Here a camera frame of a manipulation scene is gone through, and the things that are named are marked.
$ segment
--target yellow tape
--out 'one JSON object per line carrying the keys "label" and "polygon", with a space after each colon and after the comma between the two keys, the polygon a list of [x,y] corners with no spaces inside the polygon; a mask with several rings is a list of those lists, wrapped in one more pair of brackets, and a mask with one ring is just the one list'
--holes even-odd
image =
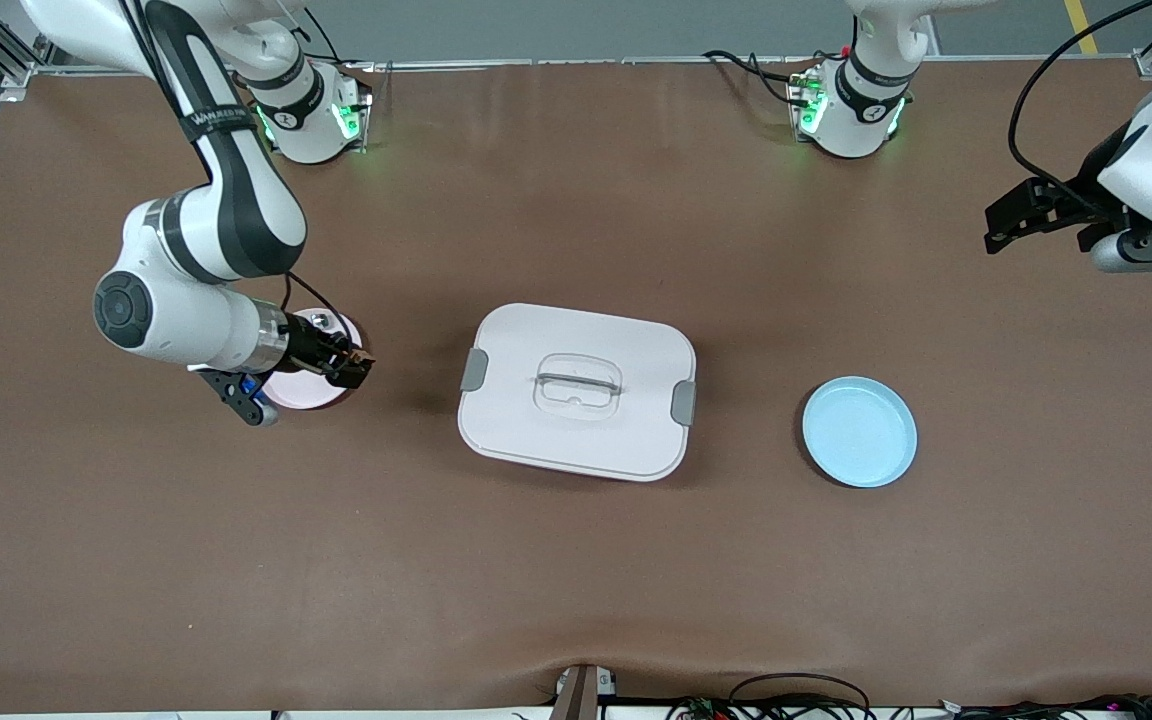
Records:
{"label": "yellow tape", "polygon": [[[1087,29],[1087,10],[1083,9],[1083,0],[1064,0],[1064,12],[1069,13],[1069,24],[1074,26],[1074,32],[1083,32]],[[1078,40],[1078,50],[1084,55],[1096,55],[1096,38],[1091,35]]]}

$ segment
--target round plate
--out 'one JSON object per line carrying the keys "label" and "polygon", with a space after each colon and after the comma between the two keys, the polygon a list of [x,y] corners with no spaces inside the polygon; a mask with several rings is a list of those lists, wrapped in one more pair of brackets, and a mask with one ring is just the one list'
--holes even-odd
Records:
{"label": "round plate", "polygon": [[803,410],[803,439],[821,470],[858,488],[901,477],[918,450],[909,406],[869,378],[838,378],[817,388]]}
{"label": "round plate", "polygon": [[[306,310],[297,310],[296,314],[302,316],[302,318],[326,314],[328,319],[326,319],[323,331],[328,333],[340,332],[340,323],[338,323],[332,311],[325,309],[325,306],[309,306]],[[358,328],[353,325],[353,320],[346,318],[344,323],[349,325],[349,338],[353,338],[353,342],[361,343]],[[274,406],[288,407],[291,410],[312,410],[316,407],[328,406],[347,393],[346,388],[335,387],[332,382],[326,381],[326,378],[323,376],[316,376],[314,373],[306,372],[306,370],[301,370],[298,373],[274,373],[265,382],[262,392],[271,401],[274,401]]]}

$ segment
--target circular gray joint cap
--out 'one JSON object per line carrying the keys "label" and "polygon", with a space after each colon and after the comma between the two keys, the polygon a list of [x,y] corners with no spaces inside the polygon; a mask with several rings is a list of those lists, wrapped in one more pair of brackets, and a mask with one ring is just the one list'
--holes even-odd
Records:
{"label": "circular gray joint cap", "polygon": [[92,298],[96,327],[115,346],[141,347],[154,319],[154,302],[145,283],[122,270],[109,273],[96,287]]}

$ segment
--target light blue plate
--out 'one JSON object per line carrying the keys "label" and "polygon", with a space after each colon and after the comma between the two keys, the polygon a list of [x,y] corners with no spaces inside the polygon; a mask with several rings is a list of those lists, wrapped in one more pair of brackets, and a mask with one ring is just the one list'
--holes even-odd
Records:
{"label": "light blue plate", "polygon": [[858,488],[901,477],[918,450],[909,406],[869,378],[838,378],[817,388],[803,410],[803,439],[821,470]]}

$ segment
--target brown tabletop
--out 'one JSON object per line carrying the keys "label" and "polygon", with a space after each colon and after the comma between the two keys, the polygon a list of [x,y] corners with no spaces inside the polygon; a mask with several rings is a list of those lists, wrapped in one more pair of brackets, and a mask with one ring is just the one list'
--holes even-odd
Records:
{"label": "brown tabletop", "polygon": [[[1152,274],[1097,273],[1071,233],[980,242],[1024,177],[1005,123],[1032,68],[927,65],[858,161],[704,65],[379,79],[365,156],[279,167],[297,271],[380,361],[268,430],[91,320],[128,209],[204,179],[156,88],[35,79],[0,109],[0,711],[531,703],[576,661],[626,694],[759,670],[879,703],[1152,692]],[[1061,63],[1024,147],[1069,173],[1147,88]],[[675,473],[465,447],[468,347],[515,301],[695,342]],[[805,395],[846,374],[918,419],[887,488],[799,450]]]}

